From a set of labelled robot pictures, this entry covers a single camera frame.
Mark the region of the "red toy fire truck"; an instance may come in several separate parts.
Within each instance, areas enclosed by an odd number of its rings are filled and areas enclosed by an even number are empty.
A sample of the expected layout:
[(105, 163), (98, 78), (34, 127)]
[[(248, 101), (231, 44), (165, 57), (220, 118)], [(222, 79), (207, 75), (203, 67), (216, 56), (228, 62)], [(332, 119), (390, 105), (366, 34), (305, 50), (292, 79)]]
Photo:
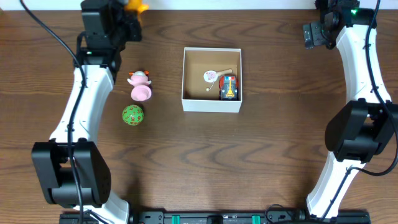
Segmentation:
[(238, 79), (236, 75), (223, 75), (219, 81), (219, 98), (226, 101), (238, 100)]

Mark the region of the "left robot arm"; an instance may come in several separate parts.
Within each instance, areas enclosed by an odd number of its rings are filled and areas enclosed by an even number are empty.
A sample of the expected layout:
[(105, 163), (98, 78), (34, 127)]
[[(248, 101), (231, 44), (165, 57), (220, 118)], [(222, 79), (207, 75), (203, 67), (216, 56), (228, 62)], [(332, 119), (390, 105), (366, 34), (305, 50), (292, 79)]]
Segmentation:
[(96, 143), (101, 116), (128, 42), (142, 39), (142, 1), (84, 0), (84, 30), (70, 51), (74, 82), (63, 116), (48, 141), (36, 142), (32, 162), (49, 204), (76, 210), (61, 223), (132, 223), (130, 205), (111, 188)]

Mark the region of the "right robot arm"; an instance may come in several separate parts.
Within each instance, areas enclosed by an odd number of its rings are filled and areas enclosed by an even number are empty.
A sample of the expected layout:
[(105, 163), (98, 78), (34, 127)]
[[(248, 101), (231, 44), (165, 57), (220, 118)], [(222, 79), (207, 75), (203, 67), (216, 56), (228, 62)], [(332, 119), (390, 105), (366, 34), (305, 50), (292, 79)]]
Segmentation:
[(316, 0), (317, 22), (303, 25), (306, 49), (337, 48), (346, 83), (346, 104), (327, 124), (328, 155), (306, 205), (313, 221), (339, 223), (340, 203), (362, 172), (384, 176), (397, 165), (372, 172), (365, 165), (397, 136), (397, 105), (384, 85), (376, 50), (378, 8), (361, 8), (358, 0)]

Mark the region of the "pink pig toy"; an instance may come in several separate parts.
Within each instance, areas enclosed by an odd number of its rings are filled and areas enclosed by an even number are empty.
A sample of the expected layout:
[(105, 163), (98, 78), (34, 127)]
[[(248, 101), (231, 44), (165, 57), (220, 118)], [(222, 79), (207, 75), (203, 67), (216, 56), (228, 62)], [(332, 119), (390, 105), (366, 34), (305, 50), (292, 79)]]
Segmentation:
[(131, 98), (134, 101), (146, 101), (152, 96), (152, 90), (150, 85), (152, 83), (149, 80), (149, 72), (147, 70), (130, 72), (130, 77), (127, 82), (134, 88), (131, 91)]

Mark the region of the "orange duck toy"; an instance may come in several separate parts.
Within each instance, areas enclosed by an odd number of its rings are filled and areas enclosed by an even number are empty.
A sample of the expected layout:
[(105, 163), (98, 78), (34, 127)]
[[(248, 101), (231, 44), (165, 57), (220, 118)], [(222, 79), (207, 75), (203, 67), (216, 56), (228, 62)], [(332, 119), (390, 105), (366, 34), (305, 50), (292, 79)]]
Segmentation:
[(137, 15), (143, 13), (149, 9), (148, 4), (144, 4), (143, 0), (128, 0), (124, 6), (124, 10), (127, 12), (136, 12)]

